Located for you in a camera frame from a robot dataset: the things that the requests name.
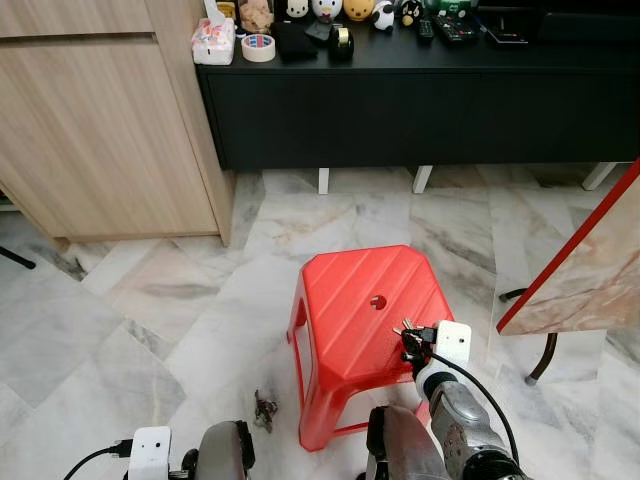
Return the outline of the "red plastic stool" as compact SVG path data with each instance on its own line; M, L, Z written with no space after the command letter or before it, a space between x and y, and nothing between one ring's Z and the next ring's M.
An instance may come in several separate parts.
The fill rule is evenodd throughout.
M285 339L300 393L298 443L324 451L334 436L366 429L340 425L357 394L406 384L403 320L436 326L453 320L428 256L407 244L319 253L300 270Z

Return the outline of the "silver robot right leg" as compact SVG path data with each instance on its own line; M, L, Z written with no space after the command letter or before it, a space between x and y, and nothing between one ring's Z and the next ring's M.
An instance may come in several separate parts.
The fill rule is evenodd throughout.
M406 407L371 410L366 448L367 468L357 480L451 480L428 429Z

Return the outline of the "dark key bunch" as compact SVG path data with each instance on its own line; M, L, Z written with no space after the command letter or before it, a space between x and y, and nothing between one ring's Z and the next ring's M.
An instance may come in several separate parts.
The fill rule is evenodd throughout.
M253 392L253 424L266 433L273 433L274 419L279 411L278 398L269 390Z

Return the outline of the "marble table top red edge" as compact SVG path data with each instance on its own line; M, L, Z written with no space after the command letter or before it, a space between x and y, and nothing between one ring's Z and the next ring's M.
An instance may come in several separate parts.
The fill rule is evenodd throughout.
M515 305L502 335L631 328L640 319L640 193L634 163Z

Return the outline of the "black tv console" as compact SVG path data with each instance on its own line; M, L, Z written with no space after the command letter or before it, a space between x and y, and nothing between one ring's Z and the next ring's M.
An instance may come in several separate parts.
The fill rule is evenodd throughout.
M640 150L640 46L421 45L353 24L355 54L196 69L227 170L604 163Z

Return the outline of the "black tape dispenser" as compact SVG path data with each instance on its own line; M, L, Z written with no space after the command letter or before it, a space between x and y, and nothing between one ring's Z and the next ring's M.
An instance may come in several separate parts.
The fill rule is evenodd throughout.
M355 55L355 40L347 27L330 24L326 50L332 61L351 61Z

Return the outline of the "wide black remote control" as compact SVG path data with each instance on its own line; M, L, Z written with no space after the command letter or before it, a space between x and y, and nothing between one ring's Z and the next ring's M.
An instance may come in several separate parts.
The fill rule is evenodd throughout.
M444 44L472 44L479 41L480 33L474 23L466 18L448 12L438 12L430 15L431 24L436 31L436 37Z

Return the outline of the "black wallet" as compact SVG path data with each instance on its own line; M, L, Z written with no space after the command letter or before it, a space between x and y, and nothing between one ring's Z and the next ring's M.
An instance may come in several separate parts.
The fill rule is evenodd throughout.
M282 61L315 59L317 47L306 35L306 27L300 23L278 22L271 28L276 41L276 55Z

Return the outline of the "flat black device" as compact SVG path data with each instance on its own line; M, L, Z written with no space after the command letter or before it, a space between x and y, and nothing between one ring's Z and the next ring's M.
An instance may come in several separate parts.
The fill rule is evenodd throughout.
M485 38L495 46L518 47L529 45L529 38L520 29L520 22L508 24L507 15L477 15L477 23Z

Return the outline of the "small panda figure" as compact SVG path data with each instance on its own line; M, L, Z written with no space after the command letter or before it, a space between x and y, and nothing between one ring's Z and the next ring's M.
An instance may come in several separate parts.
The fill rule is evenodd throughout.
M390 32L396 23L396 0L379 0L372 13L372 28Z

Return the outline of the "small black toy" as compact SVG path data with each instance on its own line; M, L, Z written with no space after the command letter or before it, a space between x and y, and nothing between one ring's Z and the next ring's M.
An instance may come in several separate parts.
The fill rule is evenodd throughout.
M403 27L415 26L424 12L422 0L401 0L396 9L398 23Z

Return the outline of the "white tape roll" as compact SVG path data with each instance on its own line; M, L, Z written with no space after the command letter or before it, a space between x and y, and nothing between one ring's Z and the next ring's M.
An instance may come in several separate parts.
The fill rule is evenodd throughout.
M264 63L276 56L278 41L270 35L246 35L239 38L239 51L243 59L253 63Z

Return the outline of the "yellow round plush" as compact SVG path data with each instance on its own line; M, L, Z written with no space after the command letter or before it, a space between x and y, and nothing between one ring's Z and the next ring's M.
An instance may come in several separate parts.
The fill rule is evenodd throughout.
M371 17L379 0L343 0L343 13L353 22L361 22Z

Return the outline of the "green box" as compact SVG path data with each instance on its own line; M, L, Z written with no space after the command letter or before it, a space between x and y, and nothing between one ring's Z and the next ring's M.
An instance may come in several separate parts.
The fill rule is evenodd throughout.
M468 17L479 5L479 0L422 0L430 17Z

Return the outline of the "black white round plush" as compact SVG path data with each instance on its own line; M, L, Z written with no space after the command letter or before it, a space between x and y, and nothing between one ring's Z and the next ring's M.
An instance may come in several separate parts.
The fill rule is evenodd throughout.
M311 18L311 0L279 0L278 13L285 22Z

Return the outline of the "white pink tissue pack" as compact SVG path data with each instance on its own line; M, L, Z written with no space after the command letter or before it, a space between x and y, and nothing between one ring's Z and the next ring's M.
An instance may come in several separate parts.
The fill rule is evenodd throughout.
M224 67L236 52L236 22L229 17L201 19L191 37L193 63Z

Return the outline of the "black tv stand base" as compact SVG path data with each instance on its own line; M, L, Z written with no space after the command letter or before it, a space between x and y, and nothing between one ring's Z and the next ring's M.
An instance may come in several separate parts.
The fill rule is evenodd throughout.
M535 29L540 44L639 44L637 15L547 12Z

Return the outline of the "light wooden cabinet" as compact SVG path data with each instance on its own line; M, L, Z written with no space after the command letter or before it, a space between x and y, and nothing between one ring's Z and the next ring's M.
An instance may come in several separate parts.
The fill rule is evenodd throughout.
M204 0L0 0L0 191L55 246L232 232Z

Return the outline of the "black floor rod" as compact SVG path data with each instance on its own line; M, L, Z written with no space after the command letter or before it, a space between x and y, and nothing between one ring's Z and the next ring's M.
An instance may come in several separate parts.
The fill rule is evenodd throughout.
M28 260L26 257L20 256L18 253L14 253L3 246L0 246L0 256L5 257L5 259L12 260L15 264L23 266L23 268L28 270L36 268L35 262Z

